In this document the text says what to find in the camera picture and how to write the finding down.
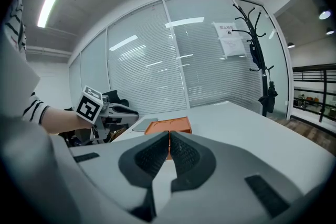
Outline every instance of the white cube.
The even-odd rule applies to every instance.
[[[103,107],[102,93],[85,86],[75,112],[84,120],[94,124]]]

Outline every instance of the black coat rack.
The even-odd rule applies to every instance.
[[[248,39],[247,42],[250,42],[250,52],[251,52],[251,55],[252,55],[252,58],[253,58],[253,62],[257,65],[257,67],[259,69],[255,70],[255,69],[250,68],[250,71],[259,72],[261,70],[261,77],[262,77],[262,80],[263,80],[263,85],[262,85],[263,96],[259,99],[259,102],[262,104],[262,107],[263,107],[263,116],[266,117],[267,112],[270,112],[270,113],[273,112],[274,104],[275,104],[275,97],[278,94],[275,90],[274,83],[272,81],[270,81],[270,85],[269,85],[269,88],[268,88],[266,70],[268,70],[268,73],[269,73],[269,76],[270,76],[270,70],[274,66],[271,66],[270,68],[267,68],[265,66],[264,55],[262,53],[261,46],[260,46],[259,39],[258,39],[258,37],[263,37],[263,36],[266,35],[266,33],[264,33],[261,36],[259,36],[257,34],[257,25],[258,25],[258,22],[259,22],[261,12],[259,12],[258,18],[257,18],[256,23],[255,23],[255,26],[253,26],[249,17],[250,17],[251,12],[253,12],[256,8],[251,9],[250,12],[248,13],[248,15],[246,16],[242,7],[240,7],[240,6],[237,7],[235,4],[233,4],[233,6],[237,10],[239,10],[239,12],[242,14],[242,17],[235,18],[235,20],[243,19],[245,21],[245,23],[247,24],[247,27],[249,29],[249,31],[244,31],[244,30],[232,30],[232,31],[245,32],[245,33],[249,34],[250,37],[251,37],[251,39]]]

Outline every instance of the person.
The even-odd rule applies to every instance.
[[[13,0],[4,20],[3,31],[16,51],[25,59],[26,29],[22,21],[22,0]],[[23,113],[23,120],[40,124],[50,134],[90,129],[92,124],[79,117],[74,111],[51,108],[33,92],[29,106]]]

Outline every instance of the person's arm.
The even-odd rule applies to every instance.
[[[74,111],[48,107],[42,116],[41,126],[49,133],[64,133],[78,129],[90,129],[92,124],[79,117]]]

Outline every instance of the wooden floor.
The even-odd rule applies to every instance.
[[[297,132],[307,139],[312,140],[314,143],[318,144],[319,146],[323,147],[325,150],[336,156],[336,138],[331,136],[330,134],[327,134],[317,128],[314,128],[295,119],[290,119],[289,121],[280,120],[273,117],[270,117],[270,119]]]

